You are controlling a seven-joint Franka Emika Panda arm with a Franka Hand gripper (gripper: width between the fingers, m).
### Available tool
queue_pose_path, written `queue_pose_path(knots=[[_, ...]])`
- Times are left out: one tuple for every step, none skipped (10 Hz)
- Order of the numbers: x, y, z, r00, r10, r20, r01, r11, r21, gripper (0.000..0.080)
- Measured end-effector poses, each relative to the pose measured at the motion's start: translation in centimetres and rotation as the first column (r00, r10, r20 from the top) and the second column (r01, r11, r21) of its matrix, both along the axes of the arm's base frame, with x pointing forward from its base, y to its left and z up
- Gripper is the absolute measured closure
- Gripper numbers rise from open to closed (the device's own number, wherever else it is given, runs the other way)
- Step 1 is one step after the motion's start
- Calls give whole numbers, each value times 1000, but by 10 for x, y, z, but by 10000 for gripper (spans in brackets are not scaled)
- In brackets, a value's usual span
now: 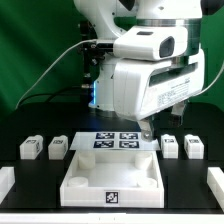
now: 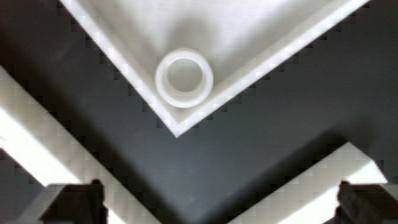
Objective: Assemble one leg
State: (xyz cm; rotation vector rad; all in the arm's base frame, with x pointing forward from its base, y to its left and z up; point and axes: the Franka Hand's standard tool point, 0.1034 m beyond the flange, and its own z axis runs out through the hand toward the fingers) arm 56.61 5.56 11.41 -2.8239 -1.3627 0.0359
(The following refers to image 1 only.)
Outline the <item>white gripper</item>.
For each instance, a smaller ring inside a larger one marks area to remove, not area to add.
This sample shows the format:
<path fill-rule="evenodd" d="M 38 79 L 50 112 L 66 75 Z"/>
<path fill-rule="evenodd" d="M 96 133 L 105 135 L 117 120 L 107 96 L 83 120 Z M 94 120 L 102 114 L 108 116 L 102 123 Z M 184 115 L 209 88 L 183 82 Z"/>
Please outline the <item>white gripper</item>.
<path fill-rule="evenodd" d="M 141 137 L 153 140 L 153 124 L 144 119 L 172 107 L 170 122 L 181 126 L 186 100 L 202 90 L 204 85 L 204 52 L 189 57 L 189 64 L 171 68 L 170 59 L 159 62 L 120 60 L 113 76 L 113 105 L 118 116 L 139 121 Z"/>

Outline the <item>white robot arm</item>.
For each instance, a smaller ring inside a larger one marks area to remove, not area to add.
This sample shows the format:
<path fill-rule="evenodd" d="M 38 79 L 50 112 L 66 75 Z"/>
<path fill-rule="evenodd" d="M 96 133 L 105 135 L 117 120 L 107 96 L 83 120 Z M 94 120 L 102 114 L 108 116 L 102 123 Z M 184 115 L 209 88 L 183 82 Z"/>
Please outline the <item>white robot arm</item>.
<path fill-rule="evenodd" d="M 85 48 L 100 65 L 90 106 L 138 123 L 154 138 L 153 117 L 169 108 L 182 123 L 186 101 L 202 92 L 201 20 L 224 0 L 73 0 L 96 40 Z"/>

